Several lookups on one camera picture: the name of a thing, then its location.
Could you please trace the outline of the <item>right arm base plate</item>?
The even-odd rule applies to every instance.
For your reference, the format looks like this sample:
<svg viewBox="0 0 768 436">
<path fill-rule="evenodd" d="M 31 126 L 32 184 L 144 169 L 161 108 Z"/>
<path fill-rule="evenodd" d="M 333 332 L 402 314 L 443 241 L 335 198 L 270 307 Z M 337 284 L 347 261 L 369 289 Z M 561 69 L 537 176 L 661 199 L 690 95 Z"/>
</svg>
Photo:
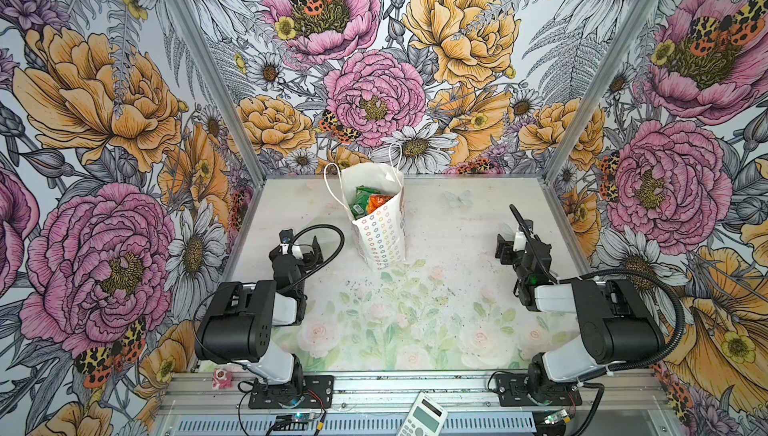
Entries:
<svg viewBox="0 0 768 436">
<path fill-rule="evenodd" d="M 488 380 L 488 390 L 495 394 L 501 407 L 582 405 L 578 387 L 573 384 L 530 383 L 522 372 L 497 371 Z"/>
</svg>

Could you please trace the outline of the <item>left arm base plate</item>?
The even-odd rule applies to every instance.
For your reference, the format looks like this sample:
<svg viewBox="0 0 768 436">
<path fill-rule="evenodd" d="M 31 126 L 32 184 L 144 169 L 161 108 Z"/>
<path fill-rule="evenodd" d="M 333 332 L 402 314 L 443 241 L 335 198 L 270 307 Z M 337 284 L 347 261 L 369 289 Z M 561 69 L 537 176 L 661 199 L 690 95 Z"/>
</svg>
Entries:
<svg viewBox="0 0 768 436">
<path fill-rule="evenodd" d="M 304 376 L 279 385 L 256 384 L 250 391 L 247 406 L 251 410 L 330 409 L 335 378 L 331 375 Z"/>
</svg>

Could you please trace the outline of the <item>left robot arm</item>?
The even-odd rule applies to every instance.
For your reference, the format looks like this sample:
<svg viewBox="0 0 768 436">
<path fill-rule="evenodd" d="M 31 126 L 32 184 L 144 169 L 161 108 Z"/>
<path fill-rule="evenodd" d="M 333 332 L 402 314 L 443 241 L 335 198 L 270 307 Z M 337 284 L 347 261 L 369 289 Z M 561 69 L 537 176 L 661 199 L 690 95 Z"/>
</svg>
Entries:
<svg viewBox="0 0 768 436">
<path fill-rule="evenodd" d="M 269 254 L 271 279 L 219 285 L 195 335 L 199 360 L 237 365 L 254 376 L 249 404 L 257 409 L 296 408 L 308 394 L 299 358 L 272 340 L 274 328 L 303 322 L 307 296 L 301 278 L 323 262 L 317 240 L 291 246 L 292 235 L 283 231 Z"/>
</svg>

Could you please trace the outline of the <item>orange red snack packet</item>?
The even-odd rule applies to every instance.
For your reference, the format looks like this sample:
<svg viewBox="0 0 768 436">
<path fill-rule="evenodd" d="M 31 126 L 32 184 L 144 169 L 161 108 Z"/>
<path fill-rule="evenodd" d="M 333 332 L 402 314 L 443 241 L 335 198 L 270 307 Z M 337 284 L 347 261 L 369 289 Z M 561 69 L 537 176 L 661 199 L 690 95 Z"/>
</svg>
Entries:
<svg viewBox="0 0 768 436">
<path fill-rule="evenodd" d="M 392 196 L 390 195 L 384 195 L 384 194 L 371 195 L 368 198 L 368 202 L 366 206 L 367 214 L 372 215 L 375 211 L 377 211 L 380 207 L 384 206 L 391 199 L 392 199 Z"/>
</svg>

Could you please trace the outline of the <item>white paper bag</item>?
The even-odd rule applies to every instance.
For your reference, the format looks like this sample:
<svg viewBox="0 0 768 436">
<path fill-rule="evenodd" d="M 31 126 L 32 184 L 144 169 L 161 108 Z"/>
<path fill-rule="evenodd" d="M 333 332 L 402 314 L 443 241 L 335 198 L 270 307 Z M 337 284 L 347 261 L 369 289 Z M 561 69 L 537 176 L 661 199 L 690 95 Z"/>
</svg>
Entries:
<svg viewBox="0 0 768 436">
<path fill-rule="evenodd" d="M 386 163 L 362 163 L 346 169 L 330 163 L 323 170 L 326 188 L 343 208 L 352 225 L 358 252 L 373 270 L 401 263 L 406 257 L 405 175 L 399 169 L 401 147 L 391 145 L 388 158 Z M 392 199 L 372 215 L 354 219 L 349 205 L 359 186 L 377 189 Z"/>
</svg>

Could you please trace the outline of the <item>green snack packet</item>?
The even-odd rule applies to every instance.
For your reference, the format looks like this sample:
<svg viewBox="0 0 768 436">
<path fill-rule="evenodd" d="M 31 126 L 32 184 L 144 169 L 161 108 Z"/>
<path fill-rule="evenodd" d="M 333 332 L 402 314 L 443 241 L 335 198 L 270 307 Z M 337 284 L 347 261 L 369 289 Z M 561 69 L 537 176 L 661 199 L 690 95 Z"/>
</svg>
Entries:
<svg viewBox="0 0 768 436">
<path fill-rule="evenodd" d="M 357 187 L 349 205 L 353 218 L 360 219 L 371 214 L 375 210 L 373 200 L 378 196 L 381 196 L 381 192 L 377 189 L 365 186 Z"/>
</svg>

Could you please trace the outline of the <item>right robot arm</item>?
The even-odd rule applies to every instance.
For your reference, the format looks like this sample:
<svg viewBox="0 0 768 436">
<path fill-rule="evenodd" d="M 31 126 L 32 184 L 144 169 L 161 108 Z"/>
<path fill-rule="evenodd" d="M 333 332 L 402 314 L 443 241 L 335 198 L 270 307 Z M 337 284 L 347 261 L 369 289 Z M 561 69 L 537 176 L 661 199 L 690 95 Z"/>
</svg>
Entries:
<svg viewBox="0 0 768 436">
<path fill-rule="evenodd" d="M 521 232 L 512 240 L 499 235 L 495 248 L 495 258 L 515 271 L 513 294 L 524 308 L 571 314 L 578 325 L 573 339 L 532 356 L 522 382 L 510 385 L 512 393 L 523 391 L 539 405 L 568 402 L 578 395 L 578 383 L 665 348 L 665 337 L 632 282 L 588 276 L 558 281 L 548 273 L 550 251 L 550 245 Z"/>
</svg>

